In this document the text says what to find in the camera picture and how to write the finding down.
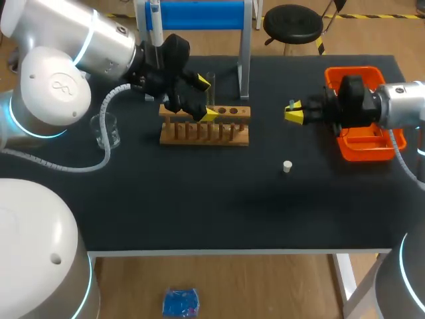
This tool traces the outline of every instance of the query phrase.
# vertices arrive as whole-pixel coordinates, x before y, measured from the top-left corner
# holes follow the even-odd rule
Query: wooden floor
[[[328,0],[264,0],[264,13],[279,4],[297,3],[322,12]],[[103,13],[134,15],[133,3],[84,0]],[[348,0],[343,13],[415,14],[414,0]],[[134,28],[133,21],[120,21]],[[237,55],[239,32],[180,32],[191,42],[193,55]],[[267,35],[253,31],[252,52],[281,55],[276,41],[265,47]],[[403,19],[336,20],[323,37],[327,54],[393,54],[407,80],[425,80],[424,21]],[[13,43],[3,42],[7,58]],[[314,44],[293,47],[293,55],[317,55]],[[16,79],[0,64],[0,89]],[[351,255],[359,282],[373,255]],[[197,288],[199,318],[214,319],[334,319],[341,305],[333,267],[326,255],[249,257],[149,257],[106,259],[96,265],[102,293],[101,319],[161,318],[166,288]]]

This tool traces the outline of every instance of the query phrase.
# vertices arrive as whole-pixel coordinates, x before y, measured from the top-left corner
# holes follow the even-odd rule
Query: test tube
[[[215,73],[208,72],[205,80],[211,84],[210,88],[207,90],[207,108],[212,110],[215,106]]]

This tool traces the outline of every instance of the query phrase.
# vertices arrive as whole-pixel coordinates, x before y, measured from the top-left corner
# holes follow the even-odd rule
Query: orange plastic container
[[[348,66],[328,68],[325,79],[328,87],[336,92],[345,75],[361,75],[367,88],[376,90],[385,80],[379,69],[373,66]],[[399,150],[407,146],[403,130],[393,130]],[[347,161],[388,161],[395,156],[394,148],[387,130],[376,124],[366,128],[349,128],[341,131],[337,138],[339,148]]]

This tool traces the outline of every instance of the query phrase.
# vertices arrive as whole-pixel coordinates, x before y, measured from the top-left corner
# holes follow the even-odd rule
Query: wooden test tube rack
[[[251,118],[250,107],[215,106],[214,111],[218,113],[214,123],[190,123],[191,116],[188,113],[184,111],[173,113],[161,104],[159,115],[165,118],[165,122],[162,125],[159,143],[205,146],[249,146],[249,127],[247,123]]]

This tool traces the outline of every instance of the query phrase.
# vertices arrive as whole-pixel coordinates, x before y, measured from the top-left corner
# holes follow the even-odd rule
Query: small white cap
[[[292,167],[291,161],[284,161],[284,172],[289,173]]]

